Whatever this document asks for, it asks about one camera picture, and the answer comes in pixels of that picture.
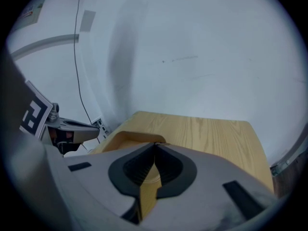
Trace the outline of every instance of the black wire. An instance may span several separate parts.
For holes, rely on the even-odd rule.
[[[88,150],[87,150],[87,148],[83,145],[83,144],[81,144],[85,149],[86,149],[86,151],[88,152]]]
[[[76,63],[76,50],[75,50],[75,41],[76,41],[76,27],[77,27],[77,16],[78,16],[78,11],[79,11],[79,2],[80,0],[78,0],[78,6],[77,6],[77,13],[76,13],[76,20],[75,20],[75,30],[74,30],[74,59],[75,59],[75,67],[76,67],[76,74],[77,74],[77,81],[78,81],[78,90],[79,90],[79,96],[80,96],[80,100],[81,100],[81,103],[82,103],[82,106],[85,110],[85,112],[87,113],[87,116],[89,118],[89,121],[90,121],[90,124],[92,125],[91,123],[91,119],[88,115],[88,112],[85,108],[85,105],[83,104],[83,101],[82,101],[82,97],[81,97],[81,93],[80,93],[80,83],[79,83],[79,76],[78,76],[78,70],[77,70],[77,63]]]

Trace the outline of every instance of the black slot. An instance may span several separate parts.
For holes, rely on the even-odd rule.
[[[68,168],[69,168],[69,170],[71,170],[73,172],[73,171],[80,170],[80,169],[83,169],[83,168],[87,168],[87,167],[90,167],[90,166],[91,166],[90,163],[84,162],[84,163],[80,163],[80,164],[70,165],[70,166],[68,166]]]
[[[253,197],[237,181],[234,180],[225,183],[222,186],[246,220],[255,217],[264,210],[264,208],[253,199]]]
[[[157,190],[157,199],[182,194],[197,175],[197,167],[190,158],[163,145],[156,146],[155,165],[162,182],[162,187]]]

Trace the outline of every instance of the wooden table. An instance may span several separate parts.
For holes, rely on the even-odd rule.
[[[257,178],[273,192],[273,182],[262,145],[246,121],[230,121],[165,115],[139,111],[125,121],[93,154],[104,152],[106,144],[120,131],[153,133],[163,136],[167,143],[221,156]],[[155,196],[156,189],[149,190]],[[153,207],[145,207],[147,213]]]

